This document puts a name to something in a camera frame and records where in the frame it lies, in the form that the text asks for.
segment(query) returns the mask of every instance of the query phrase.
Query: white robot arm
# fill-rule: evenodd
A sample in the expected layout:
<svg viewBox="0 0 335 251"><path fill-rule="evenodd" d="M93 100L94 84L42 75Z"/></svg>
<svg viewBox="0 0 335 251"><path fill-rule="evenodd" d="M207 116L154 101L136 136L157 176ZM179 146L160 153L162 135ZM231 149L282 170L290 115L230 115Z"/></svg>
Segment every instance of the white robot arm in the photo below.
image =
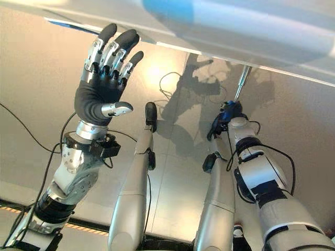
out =
<svg viewBox="0 0 335 251"><path fill-rule="evenodd" d="M250 68L246 66L235 101L225 103L207 136L213 153L207 156L203 169L211 173L211 179L194 250L231 249L235 190L230 169L235 154L238 157L238 167L234 170L238 192L257 207L263 232L263 250L335 250L333 242L293 197L293 160L287 154L263 145L255 135L251 122L242 113L237 99L249 73ZM224 146L231 148L228 165L222 159L227 156ZM271 157L269 149L291 160L294 178L290 192L284 172Z"/></svg>

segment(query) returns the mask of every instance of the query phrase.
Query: black cable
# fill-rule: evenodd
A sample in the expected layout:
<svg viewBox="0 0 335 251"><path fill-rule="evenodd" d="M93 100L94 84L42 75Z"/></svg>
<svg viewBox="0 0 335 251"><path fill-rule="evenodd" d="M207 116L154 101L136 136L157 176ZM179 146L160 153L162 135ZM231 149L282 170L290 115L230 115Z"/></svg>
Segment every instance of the black cable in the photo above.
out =
<svg viewBox="0 0 335 251"><path fill-rule="evenodd" d="M21 242L21 241L24 239L24 237L25 237L25 235L26 235L26 233L27 233L27 231L28 231L28 226L29 226L29 224L30 224L30 222L31 222L31 220L32 220L32 216L34 215L34 211L35 211L36 205L37 205L38 200L39 200L39 198L40 198L40 196L41 196L41 194L42 194L42 192L43 192L44 185L46 184L47 175L48 175L49 167L50 167L51 160L52 160L52 157L53 157L53 154L54 154L54 150L56 149L56 147L57 147L59 144L60 144L60 143L57 143L56 145L54 145L54 147L53 147L53 149L52 149L52 151L51 151L51 154L50 154L50 157L49 157L49 161L48 161L46 170L45 170L45 172L44 172L44 177L43 177L43 181L42 181L41 188L40 188L40 190L39 190L39 192L38 192L38 195L37 195L37 197L36 197L36 200L35 200L35 202L34 202L34 204L33 204L33 206L32 206L31 214L30 214L30 216L29 216L29 219L28 219L28 221L27 221L27 225L26 225L26 227L25 227L25 230L24 230L24 232L23 232L23 234L22 234L22 236L21 236L19 242Z"/></svg>
<svg viewBox="0 0 335 251"><path fill-rule="evenodd" d="M230 142L229 130L228 129L227 129L227 136L228 136L228 141L229 141L229 146L230 146L230 153L232 155L232 148L231 148L231 142Z"/></svg>
<svg viewBox="0 0 335 251"><path fill-rule="evenodd" d="M113 168L113 166L110 166L110 165L108 165L106 162L105 162L105 160L102 158L101 159L101 161L105 164L105 166L107 166L109 169L112 169Z"/></svg>
<svg viewBox="0 0 335 251"><path fill-rule="evenodd" d="M21 123L21 125L27 130L27 132L30 134L30 136L35 140L35 142L37 144L40 145L40 147L42 147L43 149L47 150L48 152L51 152L50 149L46 148L45 146L43 146L36 138L35 136L30 132L30 130L26 127L26 125L11 111L9 110L5 105L0 103L0 106L2 106L3 108L5 108L11 115L13 115L14 118L16 118L17 121L19 121Z"/></svg>
<svg viewBox="0 0 335 251"><path fill-rule="evenodd" d="M20 222L21 222L21 220L22 220L22 218L23 218L24 215L25 215L25 210L22 207L21 208L21 212L19 213L19 215L16 216L15 221L12 224L12 227L10 228L9 235L8 235L7 239L5 240L5 242L3 243L1 249L6 249L7 248L6 245L7 245L8 241L9 241L11 235L13 234L13 232L17 228L17 226L20 224Z"/></svg>
<svg viewBox="0 0 335 251"><path fill-rule="evenodd" d="M286 153L274 148L274 147L271 147L271 146L268 146L268 145L264 145L264 144L260 144L259 146L262 146L262 147L266 147L266 148L269 148L271 150L274 150L275 152L278 152L282 155L284 155L286 158L289 159L289 161L291 162L291 165L292 165L292 188L291 188L291 195L293 196L294 194L294 189L295 189L295 180L296 180L296 172L295 172L295 164L294 164L294 161L293 159Z"/></svg>
<svg viewBox="0 0 335 251"><path fill-rule="evenodd" d="M47 178L47 174L48 174L48 171L49 171L49 167L50 167L50 164L51 164L51 160L52 160L52 157L53 157L53 154L54 153L61 153L62 152L62 144L63 144L63 142L62 142L62 140L63 140L63 135L64 135L64 131L65 131L65 128L66 128L66 126L69 124L69 122L70 122L70 120L76 115L76 112L74 112L73 114L71 114L70 116L69 116L69 118L67 119L67 121L65 122L65 124L64 124L64 126L63 126L63 128L62 128L62 130L61 130L61 134L60 134L60 142L59 143L57 143L54 147L53 147L53 149L52 150L49 150L49 149L47 149L46 147L44 147L33 135L32 135L32 133L29 131L29 129L26 127L26 125L14 114L14 113L12 113L6 106L4 106L3 104L1 104L0 103L0 105L3 107L3 108L5 108L10 114L12 114L21 124L22 124L22 126L28 131L28 133L30 134L30 136L37 142L37 144L39 144L43 149L45 149L45 150L47 150L47 151L49 151L51 154L50 154L50 158L49 158L49 161L48 161L48 164L47 164L47 168L46 168L46 171L45 171L45 173L44 173L44 178L43 178L43 182L42 182L42 185L41 185L41 188L40 188L40 190L39 190L39 193L38 193L38 195L37 195L37 198L36 198L36 200L35 200L35 202L34 202L34 204L33 204L33 209L32 209L32 212L34 212L34 210L35 210L35 208L36 208L36 205L37 205L37 202L38 202L38 200L39 200L39 197L41 196L41 194L42 194L42 191L43 191L43 189L44 189L44 185L45 185L45 183L46 183L46 178ZM137 140L135 139L135 138L133 138L132 136L130 136L130 135L128 135L128 134L126 134L126 133L123 133L123 132L120 132L120 131L117 131L117 130L108 130L109 132L116 132L116 133L119 133L119 134L122 134L122 135L124 135L124 136L127 136L127 137L129 137L130 139L132 139L133 141L135 141L135 142L137 142ZM60 146L60 149L61 149L61 152L55 152L55 148L57 147L57 146ZM111 158L109 158L109 160L110 160L110 163L111 163L111 165L109 166L103 159L102 159L102 162L108 167L108 168L113 168L113 163L112 163L112 160L111 160ZM149 206L148 206L148 215L147 215L147 221L146 221L146 225L145 225L145 228L144 228L144 233L146 232L146 229L147 229L147 225L148 225L148 219L149 219L149 213L150 213L150 207L151 207L151 181L150 181L150 177L149 177L149 174L148 174L148 180L149 180L149 189L150 189L150 200L149 200ZM7 240L5 241L5 244L3 245L3 247L7 244L7 242L8 242L8 240L9 240L9 238L10 238L10 236L12 235L12 231L14 231L15 229L16 229L16 227L18 226L18 224L21 222L21 220L22 220L22 218L23 218L23 216L24 216L24 210L22 210L22 212L23 212L23 214L22 214L22 216L20 216L20 214L18 215L18 217L16 218L16 220L14 221L14 223L13 223L13 225L12 225L12 229L11 229L11 231L10 231L10 234L9 234L9 236L8 236L8 238L7 238ZM30 217L29 217L29 219L28 219L28 222L27 222L27 226L26 226L26 228L25 228L25 230L24 230L24 232L23 232L23 235L22 235L22 237L20 238L20 240L19 240L19 242L21 242L23 239L24 239L24 237L25 237L25 235L26 235L26 233L27 233L27 231L28 231L28 226L29 226L29 224L30 224L30 222L31 222L31 219L32 219L32 216L33 216L33 213L30 215Z"/></svg>
<svg viewBox="0 0 335 251"><path fill-rule="evenodd" d="M149 206L148 206L148 215L147 215L147 220L146 220L146 226L144 227L144 234L146 233L147 230L147 225L148 225L148 220L149 220L149 214L150 214L150 206L151 206L151 181L150 181L150 177L148 174L148 180L149 180L149 193L150 193L150 199L149 199Z"/></svg>
<svg viewBox="0 0 335 251"><path fill-rule="evenodd" d="M116 133L120 133L120 134L122 134L122 135L124 135L124 136L127 136L127 137L131 138L131 139L134 140L135 142L137 142L137 140L136 140L135 138L133 138L132 136L130 136L130 135L124 133L124 132L120 132L120 131L116 131L116 130L107 130L107 131L108 131L108 132L116 132Z"/></svg>
<svg viewBox="0 0 335 251"><path fill-rule="evenodd" d="M61 152L60 153L62 153L62 151L63 151L63 147L62 147L62 142L63 142L63 134L64 134L64 131L65 131L65 128L66 128L66 126L68 125L68 123L70 122L70 120L74 117L76 115L76 113L74 112L74 113L72 113L70 116L69 116L69 118L68 118L68 120L65 122L65 124L63 125L63 128L62 128L62 130L61 130L61 135L60 135L60 138L59 138L59 148L61 149Z"/></svg>
<svg viewBox="0 0 335 251"><path fill-rule="evenodd" d="M179 79L181 77L181 74L179 74L178 72L169 72L167 74L165 74L164 76L162 76L161 80L159 80L159 91L168 99L170 100L170 98L172 97L172 93L171 92L167 92L165 90L162 89L162 80L163 78L165 78L166 76L170 75L170 74L177 74L179 75Z"/></svg>
<svg viewBox="0 0 335 251"><path fill-rule="evenodd" d="M257 133L256 133L256 135L258 135L261 131L261 124L258 121L250 121L250 122L258 124L258 130L257 130Z"/></svg>
<svg viewBox="0 0 335 251"><path fill-rule="evenodd" d="M246 202L246 203L249 203L249 204L255 204L256 202L255 201L250 201L250 200L247 200L245 197L242 196L241 194L241 191L240 191L240 188L239 188L239 185L236 184L236 189L237 189L237 193L239 194L240 198Z"/></svg>

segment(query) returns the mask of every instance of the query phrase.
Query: black glove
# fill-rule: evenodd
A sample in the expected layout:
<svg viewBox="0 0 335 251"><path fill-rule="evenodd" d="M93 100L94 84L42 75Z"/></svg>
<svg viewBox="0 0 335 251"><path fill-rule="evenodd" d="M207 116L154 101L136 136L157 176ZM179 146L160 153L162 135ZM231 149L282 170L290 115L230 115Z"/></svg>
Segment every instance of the black glove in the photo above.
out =
<svg viewBox="0 0 335 251"><path fill-rule="evenodd" d="M143 52L139 51L121 69L139 36L135 30L128 30L104 50L116 30L115 24L108 25L93 42L75 94L74 109L78 116L97 126L107 126L113 116L132 111L129 103L119 100L133 68L143 58Z"/></svg>

